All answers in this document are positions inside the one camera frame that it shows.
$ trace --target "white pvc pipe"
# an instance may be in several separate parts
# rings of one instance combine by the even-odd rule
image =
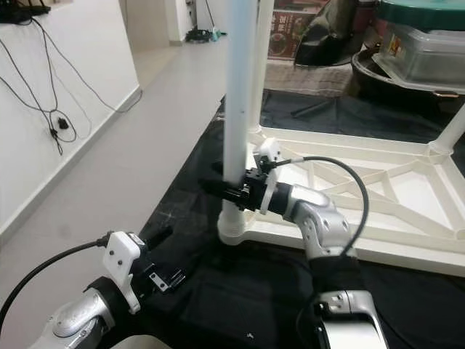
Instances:
[[[449,125],[441,132],[436,140],[429,143],[432,150],[438,153],[451,154],[453,146],[465,133],[465,104],[450,121]]]
[[[229,0],[223,179],[239,185],[246,168],[247,124],[251,109],[252,71],[256,33],[256,0]],[[236,205],[223,201],[218,219],[220,239],[238,244],[244,232],[244,217]]]
[[[252,107],[248,120],[248,131],[253,133],[257,133],[261,129],[260,116],[262,112],[264,77],[267,72],[268,46],[270,45],[271,19],[274,6],[274,0],[260,1],[259,18],[256,25]]]

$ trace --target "black mat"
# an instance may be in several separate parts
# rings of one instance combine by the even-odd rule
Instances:
[[[262,124],[391,140],[428,142],[440,123],[376,107],[350,97],[336,100],[268,92]],[[148,238],[171,225],[174,233],[153,252],[158,263],[190,271],[173,294],[155,294],[136,316],[105,336],[100,348],[133,334],[152,334],[173,348],[301,348],[295,318],[312,291],[304,253],[217,238],[221,201],[202,193],[198,178],[217,178],[223,120],[215,118],[140,233]],[[465,169],[465,147],[454,154]],[[465,348],[465,281],[362,262],[391,349]]]

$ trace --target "cardboard box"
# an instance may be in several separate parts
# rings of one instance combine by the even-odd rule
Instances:
[[[268,58],[293,60],[314,13],[303,11],[274,11],[271,24]]]

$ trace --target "baseboard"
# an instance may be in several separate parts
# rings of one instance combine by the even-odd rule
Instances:
[[[169,46],[182,46],[182,42],[181,40],[170,40],[169,41]]]
[[[142,90],[137,87],[129,96],[117,107],[119,110],[126,110],[139,98]],[[70,170],[78,163],[85,153],[98,141],[105,131],[123,115],[122,113],[112,112],[99,126],[98,129],[89,137],[89,139],[76,149],[75,153],[59,167],[55,173],[39,187],[28,200],[16,211],[16,213],[0,227],[0,249],[8,242],[12,235],[24,224],[26,220],[37,210],[44,199],[60,183],[60,181],[69,173]]]

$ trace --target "black device on wall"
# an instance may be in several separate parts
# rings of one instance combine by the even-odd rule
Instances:
[[[32,16],[49,13],[50,7],[45,6],[41,0],[41,5],[32,5],[31,0],[24,4],[18,0],[0,0],[0,23],[20,24],[31,20]]]

